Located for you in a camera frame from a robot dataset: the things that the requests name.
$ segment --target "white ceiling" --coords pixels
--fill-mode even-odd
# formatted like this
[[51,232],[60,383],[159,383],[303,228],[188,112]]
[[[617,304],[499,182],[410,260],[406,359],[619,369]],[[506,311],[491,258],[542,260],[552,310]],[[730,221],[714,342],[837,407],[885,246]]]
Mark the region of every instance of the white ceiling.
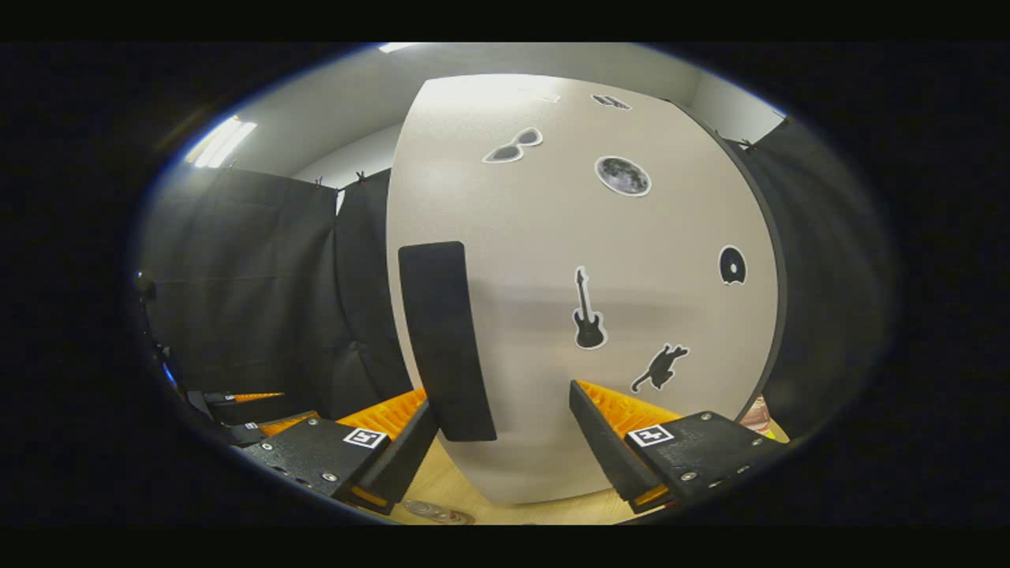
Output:
[[259,124],[236,167],[291,177],[319,158],[404,120],[428,79],[483,73],[591,81],[690,105],[698,68],[633,43],[425,43],[376,48],[291,80],[237,113]]

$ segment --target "fluorescent light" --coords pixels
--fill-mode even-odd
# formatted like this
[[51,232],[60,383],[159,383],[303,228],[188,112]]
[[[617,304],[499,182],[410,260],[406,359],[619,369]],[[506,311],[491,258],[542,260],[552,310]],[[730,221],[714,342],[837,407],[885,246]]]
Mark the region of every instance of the fluorescent light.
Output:
[[254,124],[252,122],[246,122],[242,124],[242,126],[238,128],[237,131],[228,136],[227,141],[225,141],[224,145],[221,146],[221,149],[217,151],[217,154],[214,155],[214,158],[212,158],[210,160],[210,163],[207,165],[210,166],[211,168],[217,168],[218,166],[220,166],[221,162],[224,162],[224,159],[227,158],[228,155],[235,150],[235,147],[238,146],[238,143],[242,141],[242,138],[247,136],[249,132],[252,131],[252,128],[256,128],[256,124]]
[[409,48],[411,45],[416,45],[418,43],[420,43],[420,41],[394,41],[392,43],[386,43],[385,45],[380,45],[379,50],[387,54],[392,54],[397,50],[402,50],[404,48]]
[[206,166],[207,163],[210,162],[210,159],[217,154],[217,151],[220,150],[221,146],[224,145],[224,143],[231,136],[232,133],[234,133],[235,130],[238,129],[238,126],[240,125],[241,122],[232,116],[231,118],[225,120],[223,124],[214,128],[211,132],[213,137],[211,137],[210,145],[208,145],[206,150],[203,151],[200,158],[197,158],[195,164],[196,167],[203,168]]

